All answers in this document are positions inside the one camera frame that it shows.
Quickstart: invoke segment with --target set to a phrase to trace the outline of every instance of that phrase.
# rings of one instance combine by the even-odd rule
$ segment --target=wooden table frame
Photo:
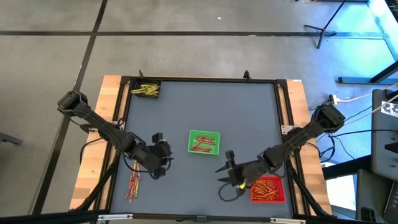
[[[116,75],[107,75],[103,79],[101,90],[99,93],[98,101],[96,104],[95,111],[101,115],[107,121],[119,121],[125,120],[127,115],[127,107],[129,106],[131,81],[133,78],[139,77],[122,77]],[[186,78],[190,80],[236,80],[237,82],[251,80],[245,78],[195,78],[195,77],[151,77],[151,78]],[[280,124],[284,125],[295,125],[305,126],[310,121],[310,113],[307,107],[307,101],[305,99],[304,89],[301,80],[270,80],[276,82],[275,85],[275,97],[280,101],[277,102],[278,113],[281,114],[279,121]],[[92,141],[99,138],[97,132],[89,133],[87,141]],[[110,144],[106,141],[100,140],[93,144],[89,144],[85,148],[83,159],[80,165],[80,170],[73,191],[72,201],[70,208],[76,208],[79,206],[84,199],[90,194],[95,185],[98,183],[101,175],[105,172],[109,166],[110,161],[113,160],[115,150],[112,149]],[[298,160],[292,159],[294,167],[298,173],[303,174],[304,181],[315,198],[315,200],[321,205],[321,207],[331,214],[331,207],[327,196],[325,180],[323,178],[322,168],[318,156],[318,151],[309,145],[302,147],[300,151],[300,157]],[[111,179],[114,179],[116,175],[113,175],[102,192],[100,193],[99,200],[90,207],[95,209],[104,209],[109,207],[109,196],[112,195],[113,188],[110,186]],[[308,207],[308,203],[303,201],[303,197],[300,193],[299,188],[294,184],[295,195],[291,195],[296,205],[292,205],[292,210],[298,214],[309,214],[314,215],[315,213]]]

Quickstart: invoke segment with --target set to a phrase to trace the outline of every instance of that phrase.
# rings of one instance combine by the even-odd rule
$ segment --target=gray floor
[[[100,5],[100,0],[2,0],[0,30],[91,31]],[[100,30],[301,32],[306,23],[323,26],[337,7],[338,3],[293,0],[113,0]],[[379,32],[373,16],[367,5],[349,3],[330,29]],[[302,79],[309,106],[329,94],[345,99],[383,87],[335,82],[342,75],[371,77],[390,65],[394,59],[382,39],[326,39],[320,50],[315,41],[308,37],[98,37],[81,90],[94,107],[103,75],[137,75],[139,69],[148,76],[241,77],[249,70],[254,78]],[[28,212],[60,123],[56,103],[73,87],[87,43],[88,37],[0,36],[0,131],[24,140],[20,147],[0,144],[0,216]],[[350,116],[370,104],[371,99],[364,98],[337,108]],[[368,117],[341,132],[370,126]],[[370,153],[369,133],[344,137],[341,140],[354,157]],[[85,139],[83,131],[70,126],[44,212],[68,209],[78,151]],[[322,139],[319,146],[325,149],[329,144]],[[334,160],[349,159],[338,146]]]

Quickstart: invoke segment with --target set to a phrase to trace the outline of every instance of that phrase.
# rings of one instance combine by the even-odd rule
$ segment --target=pile of crayons
[[[133,170],[131,171],[130,181],[129,181],[129,190],[127,191],[125,199],[129,199],[129,203],[132,203],[132,198],[138,196],[138,187],[139,187],[139,180],[141,179],[141,174],[139,172],[139,165],[134,162],[134,166],[132,167]]]

